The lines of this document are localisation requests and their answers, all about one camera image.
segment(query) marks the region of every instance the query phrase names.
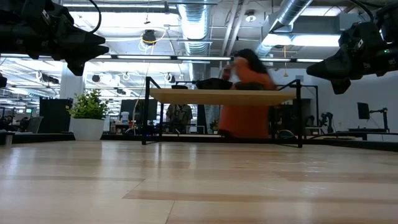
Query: ceiling light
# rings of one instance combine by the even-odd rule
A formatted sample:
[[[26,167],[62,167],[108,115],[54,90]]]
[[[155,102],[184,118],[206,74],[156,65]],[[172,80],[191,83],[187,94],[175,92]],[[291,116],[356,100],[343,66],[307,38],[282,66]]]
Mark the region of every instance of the ceiling light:
[[[290,45],[292,41],[288,35],[268,34],[262,41],[263,45]]]
[[[254,10],[246,11],[245,16],[246,16],[246,21],[248,22],[253,22],[256,20],[256,17],[254,15]]]
[[[136,99],[145,99],[145,97],[135,97],[135,96],[100,96],[100,99],[112,99],[112,100],[136,100]]]
[[[1,54],[2,57],[16,57],[16,58],[26,58],[29,56],[28,55],[23,55],[23,54]]]
[[[111,59],[111,58],[112,58],[112,56],[110,56],[110,55],[100,55],[100,56],[96,57],[96,59]]]
[[[13,85],[14,88],[60,88],[60,86],[30,86],[30,85]]]
[[[307,62],[307,63],[317,63],[317,62],[321,62],[323,61],[323,59],[297,59],[297,62]]]
[[[120,59],[143,59],[143,60],[170,60],[170,56],[151,56],[151,55],[118,55]]]
[[[25,106],[5,106],[5,108],[9,108],[9,109],[25,109]]]
[[[196,56],[178,56],[177,60],[216,60],[230,61],[231,57],[196,57]]]
[[[296,35],[292,45],[310,47],[339,47],[339,35]]]
[[[9,90],[13,93],[28,95],[29,93],[26,90],[22,90],[20,88],[9,88]]]
[[[201,60],[184,60],[182,63],[211,63],[210,61],[201,61]]]
[[[260,58],[262,62],[290,62],[290,58]]]
[[[99,75],[93,75],[92,78],[91,78],[91,80],[92,80],[93,82],[100,82],[101,78],[100,78]]]
[[[64,7],[94,7],[92,4],[64,4]],[[145,5],[138,5],[138,4],[97,4],[98,7],[144,7],[147,8],[148,6]],[[161,5],[150,5],[150,7],[156,8],[163,8]]]

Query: white wall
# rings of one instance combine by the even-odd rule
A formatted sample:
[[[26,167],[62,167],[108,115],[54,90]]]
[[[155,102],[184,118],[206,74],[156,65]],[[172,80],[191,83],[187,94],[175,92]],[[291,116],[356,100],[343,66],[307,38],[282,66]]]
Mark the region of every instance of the white wall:
[[[368,103],[370,110],[388,108],[387,118],[391,132],[398,132],[398,72],[390,72],[383,77],[366,75],[360,80],[351,81],[351,86],[346,93],[335,95],[329,81],[312,78],[314,85],[319,87],[320,114],[331,112],[335,120],[337,131],[347,131],[348,128],[378,128],[375,122],[384,127],[382,114],[374,113],[371,117],[375,120],[366,121],[358,119],[357,102]],[[381,136],[369,136],[369,140],[382,140]],[[397,137],[384,136],[385,141],[398,141]]]
[[[279,69],[276,71],[274,69],[268,69],[268,72],[270,73],[270,76],[276,85],[288,84],[289,82],[296,79],[296,75],[302,75],[304,77],[304,82],[302,82],[302,85],[312,85],[313,77],[310,75],[307,75],[305,69],[293,69],[293,68],[287,69],[286,70],[286,73],[288,74],[287,77],[284,76],[285,75],[284,69]],[[295,89],[286,88],[283,91],[295,91]],[[315,89],[314,88],[302,88],[301,89],[301,97],[303,99],[311,99],[311,100],[313,100],[313,104],[315,104]]]

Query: fluorescent light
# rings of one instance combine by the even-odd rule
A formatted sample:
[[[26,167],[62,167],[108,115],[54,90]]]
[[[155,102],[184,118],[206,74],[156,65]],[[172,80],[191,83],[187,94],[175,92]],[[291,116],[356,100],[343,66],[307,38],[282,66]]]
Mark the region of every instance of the fluorescent light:
[[[29,93],[26,90],[21,90],[19,88],[9,88],[9,90],[13,93],[28,95]]]
[[[152,60],[170,60],[170,56],[150,56],[150,55],[118,55],[118,58],[120,59],[152,59]]]
[[[97,4],[98,7],[139,7],[139,8],[147,8],[147,7],[158,7],[163,8],[163,5],[137,5],[137,4]],[[64,4],[64,7],[94,7],[92,4]]]
[[[262,62],[290,62],[290,58],[260,58]]]
[[[321,61],[323,61],[323,59],[306,59],[306,58],[297,59],[297,62],[307,62],[307,63],[317,63]]]
[[[10,57],[10,58],[30,58],[29,55],[24,54],[1,54],[1,57]],[[39,56],[39,58],[51,58],[50,56]]]
[[[262,41],[262,45],[290,45],[292,41],[287,35],[268,34]]]
[[[339,35],[296,35],[292,45],[311,47],[338,47]]]
[[[6,106],[5,108],[9,108],[9,109],[25,109],[25,106]]]
[[[2,57],[16,57],[16,58],[26,58],[29,57],[29,55],[22,55],[22,54],[1,54]]]
[[[112,99],[112,100],[144,100],[145,97],[135,97],[135,96],[100,96],[100,99]]]
[[[216,60],[230,61],[231,57],[196,57],[196,56],[178,56],[177,60]]]
[[[125,87],[125,86],[86,86],[85,89],[87,90],[116,90],[116,89],[121,89],[121,90],[142,90],[142,88],[139,87]]]
[[[210,61],[201,61],[201,60],[185,60],[182,63],[210,63]]]
[[[55,89],[61,88],[59,85],[57,85],[57,86],[12,85],[11,87],[13,87],[13,88],[55,88]]]
[[[100,55],[100,56],[98,56],[98,57],[96,57],[97,59],[111,59],[112,58],[112,56],[110,56],[110,55]]]

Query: black metal table frame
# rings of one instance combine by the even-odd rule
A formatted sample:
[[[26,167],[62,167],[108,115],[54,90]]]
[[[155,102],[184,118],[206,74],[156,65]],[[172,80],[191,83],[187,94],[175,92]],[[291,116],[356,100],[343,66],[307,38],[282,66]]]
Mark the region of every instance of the black metal table frame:
[[[145,99],[144,99],[144,119],[142,124],[142,138],[141,143],[142,145],[146,145],[147,142],[159,142],[163,140],[163,110],[164,110],[164,103],[160,102],[160,123],[159,123],[159,135],[158,136],[148,136],[148,110],[149,110],[149,97],[150,97],[150,85],[151,83],[156,86],[157,88],[161,88],[153,79],[152,77],[146,77],[146,89],[145,89]],[[287,87],[295,88],[296,89],[296,107],[297,107],[297,117],[302,117],[302,98],[301,98],[301,80],[293,80],[290,83],[282,86],[277,91],[281,91]],[[271,121],[271,133],[272,138],[271,141],[259,141],[258,139],[234,139],[234,140],[227,140],[227,142],[241,142],[241,143],[271,143],[271,144],[296,144],[298,148],[303,147],[303,121],[302,119],[297,120],[297,139],[296,140],[286,140],[281,141],[281,139],[276,140],[276,130],[275,130],[275,121],[272,119]],[[179,140],[182,141],[191,141],[192,139],[185,139],[185,137],[178,137]]]

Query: desk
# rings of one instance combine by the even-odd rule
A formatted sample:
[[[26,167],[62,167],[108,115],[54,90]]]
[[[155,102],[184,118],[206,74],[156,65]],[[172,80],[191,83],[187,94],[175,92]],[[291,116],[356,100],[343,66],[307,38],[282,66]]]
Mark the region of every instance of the desk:
[[[382,128],[349,128],[348,131],[357,133],[354,137],[362,138],[363,141],[368,140],[369,133],[387,133],[387,130]]]
[[[290,87],[295,89],[294,91],[282,91],[283,89]],[[179,89],[162,89],[151,77],[146,78],[146,89],[145,89],[145,100],[144,100],[144,125],[142,132],[142,144],[146,145],[147,141],[159,142],[162,141],[162,130],[163,130],[163,110],[165,103],[172,104],[199,104],[199,105],[251,105],[251,106],[274,106],[279,105],[287,100],[296,99],[297,116],[302,117],[302,100],[301,100],[301,81],[293,80],[292,82],[284,85],[276,91],[267,90],[179,90]],[[149,110],[149,97],[153,97],[160,102],[160,122],[159,122],[159,133],[158,135],[148,136],[149,127],[148,121],[148,110]],[[297,140],[286,142],[286,144],[296,144],[299,148],[302,147],[303,139],[303,121],[298,119],[297,121]],[[271,120],[271,141],[270,143],[276,143],[276,125],[275,121]],[[234,142],[258,142],[258,139],[252,141],[252,139],[234,139]]]
[[[150,89],[150,95],[161,103],[198,105],[274,106],[296,99],[294,92],[265,90],[173,90]]]

